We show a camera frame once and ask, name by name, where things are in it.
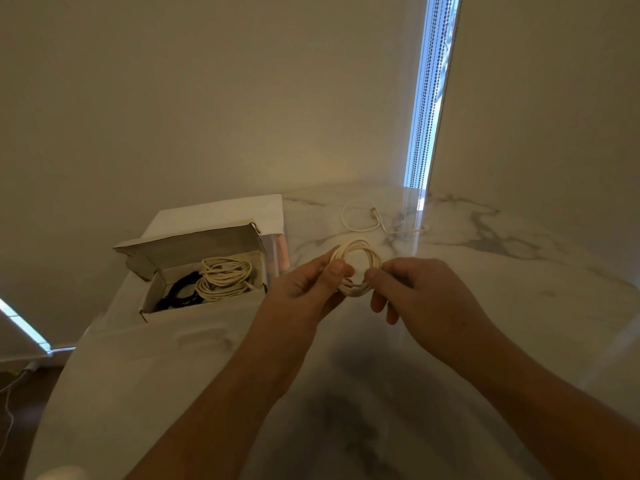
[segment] forearm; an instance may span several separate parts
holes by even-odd
[[[544,369],[501,333],[462,375],[554,478],[625,479],[640,472],[640,429]]]
[[[236,478],[276,400],[260,366],[234,355],[127,479]]]

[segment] open cardboard box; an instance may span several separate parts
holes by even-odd
[[[156,319],[178,319],[211,315],[243,301],[251,302],[266,293],[265,250],[251,221],[225,224],[189,233],[134,239],[114,247],[127,255],[127,267],[144,281],[148,289],[140,303],[140,316],[150,322]],[[203,258],[234,256],[247,259],[253,270],[250,282],[255,290],[220,301],[155,312],[172,284],[192,271],[200,270]]]

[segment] black cable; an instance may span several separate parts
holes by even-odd
[[[178,298],[178,293],[180,293],[180,291],[189,285],[196,284],[201,277],[202,276],[199,272],[194,271],[193,273],[180,278],[171,286],[169,293],[158,301],[154,311],[160,312],[162,310],[168,310],[169,308],[183,308],[185,306],[199,305],[202,303],[204,299],[196,291],[194,291],[192,295],[185,296],[184,298]]]

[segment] wooden floor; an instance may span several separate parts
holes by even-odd
[[[9,410],[15,416],[15,423],[0,457],[1,480],[22,480],[40,418],[61,371],[62,367],[38,369],[12,389]],[[0,372],[0,389],[14,379],[14,375]],[[9,427],[4,400],[5,393],[0,394],[0,448]]]

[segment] white cord on floor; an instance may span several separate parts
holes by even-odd
[[[370,203],[372,205],[372,208],[369,209],[369,211],[371,213],[371,217],[373,217],[375,220],[378,221],[376,225],[374,225],[372,227],[367,227],[366,229],[354,229],[353,227],[349,227],[347,225],[347,223],[344,221],[344,211],[347,210],[348,206],[350,206],[352,203],[356,203],[356,202],[366,202],[366,203]],[[389,231],[389,230],[387,230],[387,228],[385,227],[385,223],[382,222],[382,215],[380,215],[380,211],[376,207],[376,204],[374,204],[370,200],[351,200],[351,201],[348,201],[346,204],[344,204],[344,207],[342,208],[342,213],[340,214],[340,220],[342,220],[342,225],[344,225],[345,227],[347,227],[347,229],[349,229],[350,231],[353,231],[353,232],[368,232],[370,230],[377,229],[378,227],[382,227],[382,230],[384,232],[386,232],[387,234],[415,233],[415,232],[425,232],[425,231],[429,230],[428,228],[425,228],[425,227],[423,227],[421,229],[413,229],[413,230],[397,230],[397,231]]]
[[[331,261],[333,261],[334,259],[344,259],[347,254],[357,250],[362,250],[367,254],[367,258],[369,259],[369,267],[380,268],[382,259],[380,259],[380,256],[378,256],[377,252],[372,249],[369,243],[367,241],[364,241],[363,239],[356,239],[355,241],[351,241],[347,244],[341,245],[333,252]],[[340,291],[340,293],[352,298],[362,296],[370,289],[371,288],[368,284],[363,282],[359,285],[356,285],[348,278],[343,278],[340,286],[338,286],[338,290]]]
[[[253,266],[249,261],[233,257],[214,257],[202,260],[201,279],[196,292],[207,302],[241,295],[255,290],[249,282]]]
[[[6,396],[4,398],[4,411],[7,416],[9,416],[9,428],[7,428],[6,433],[4,434],[4,440],[2,442],[2,448],[0,448],[0,458],[2,457],[2,453],[4,453],[4,449],[6,448],[7,443],[9,442],[9,433],[11,433],[11,428],[13,427],[13,423],[15,422],[15,418],[11,411],[9,411],[9,397],[11,396],[11,387],[13,387],[16,382],[18,382],[25,375],[25,371],[22,371],[20,375],[8,386],[5,386],[0,390],[0,394],[6,391]]]

